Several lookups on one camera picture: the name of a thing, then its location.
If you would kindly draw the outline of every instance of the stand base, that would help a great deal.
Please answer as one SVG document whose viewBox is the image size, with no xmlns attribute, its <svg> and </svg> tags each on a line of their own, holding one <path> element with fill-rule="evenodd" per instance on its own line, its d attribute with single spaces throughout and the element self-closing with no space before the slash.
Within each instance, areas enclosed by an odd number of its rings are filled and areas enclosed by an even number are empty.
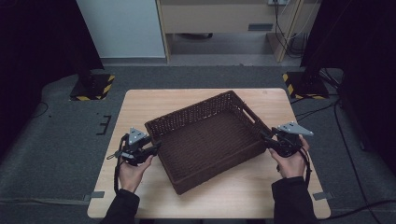
<svg viewBox="0 0 396 224">
<path fill-rule="evenodd" d="M 91 89 L 85 88 L 80 81 L 70 93 L 71 101 L 103 100 L 106 98 L 114 76 L 110 74 L 92 75 L 94 84 Z"/>
<path fill-rule="evenodd" d="M 283 74 L 283 80 L 285 81 L 291 98 L 329 98 L 329 92 L 320 79 L 316 78 L 309 84 L 303 83 L 303 74 L 304 72 L 288 72 L 287 74 Z"/>
</svg>

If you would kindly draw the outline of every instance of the white wall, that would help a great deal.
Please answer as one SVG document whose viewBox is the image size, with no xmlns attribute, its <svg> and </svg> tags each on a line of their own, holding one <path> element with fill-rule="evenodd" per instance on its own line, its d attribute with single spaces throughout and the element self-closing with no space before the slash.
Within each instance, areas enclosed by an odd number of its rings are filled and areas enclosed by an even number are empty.
<svg viewBox="0 0 396 224">
<path fill-rule="evenodd" d="M 155 0 L 77 0 L 101 58 L 165 58 Z"/>
</svg>

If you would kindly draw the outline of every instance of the yellow and black tape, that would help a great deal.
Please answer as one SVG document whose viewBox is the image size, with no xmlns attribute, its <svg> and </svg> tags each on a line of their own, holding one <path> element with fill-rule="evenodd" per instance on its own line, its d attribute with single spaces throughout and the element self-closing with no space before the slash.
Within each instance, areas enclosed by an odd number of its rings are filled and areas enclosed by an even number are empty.
<svg viewBox="0 0 396 224">
<path fill-rule="evenodd" d="M 103 100 L 106 98 L 108 91 L 111 88 L 111 85 L 113 84 L 115 76 L 109 76 L 107 80 L 107 84 L 105 88 L 103 89 L 103 92 L 99 95 L 95 96 L 87 96 L 87 95 L 80 95 L 80 96 L 75 96 L 75 97 L 70 97 L 70 100 L 72 101 L 90 101 L 90 100 Z"/>
<path fill-rule="evenodd" d="M 326 99 L 326 95 L 321 95 L 321 94 L 300 94 L 295 92 L 295 88 L 293 87 L 289 75 L 288 74 L 283 74 L 283 80 L 285 81 L 286 87 L 288 88 L 288 92 L 291 98 L 296 98 L 296 99 L 303 99 L 303 98 L 309 98 L 309 99 Z"/>
</svg>

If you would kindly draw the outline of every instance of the woven basket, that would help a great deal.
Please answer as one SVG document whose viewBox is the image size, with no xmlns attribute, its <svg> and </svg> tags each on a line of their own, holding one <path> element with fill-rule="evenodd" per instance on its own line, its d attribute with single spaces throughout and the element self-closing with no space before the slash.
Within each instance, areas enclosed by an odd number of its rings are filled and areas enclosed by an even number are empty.
<svg viewBox="0 0 396 224">
<path fill-rule="evenodd" d="M 271 130 L 226 91 L 145 124 L 177 194 L 265 151 L 260 130 Z"/>
</svg>

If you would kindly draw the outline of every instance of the strap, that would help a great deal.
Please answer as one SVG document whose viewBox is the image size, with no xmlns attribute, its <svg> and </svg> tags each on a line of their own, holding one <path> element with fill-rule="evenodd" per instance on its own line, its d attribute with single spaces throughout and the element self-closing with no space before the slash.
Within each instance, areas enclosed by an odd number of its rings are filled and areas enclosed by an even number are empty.
<svg viewBox="0 0 396 224">
<path fill-rule="evenodd" d="M 312 173 L 311 162 L 309 162 L 309 156 L 308 156 L 308 153 L 306 152 L 305 148 L 301 147 L 301 149 L 298 150 L 298 152 L 300 152 L 300 154 L 303 156 L 303 159 L 306 164 L 305 184 L 306 184 L 306 187 L 308 188 L 309 180 L 311 179 L 311 173 Z"/>
<path fill-rule="evenodd" d="M 120 166 L 122 165 L 122 162 L 120 162 L 120 158 L 121 158 L 121 152 L 122 152 L 122 143 L 124 141 L 126 141 L 129 137 L 129 134 L 125 134 L 121 140 L 120 140 L 120 146 L 119 146 L 119 150 L 114 153 L 114 155 L 111 155 L 109 157 L 107 157 L 107 159 L 111 159 L 113 157 L 117 157 L 117 165 L 116 168 L 114 169 L 114 191 L 116 192 L 116 194 L 119 194 L 119 176 L 120 176 Z"/>
</svg>

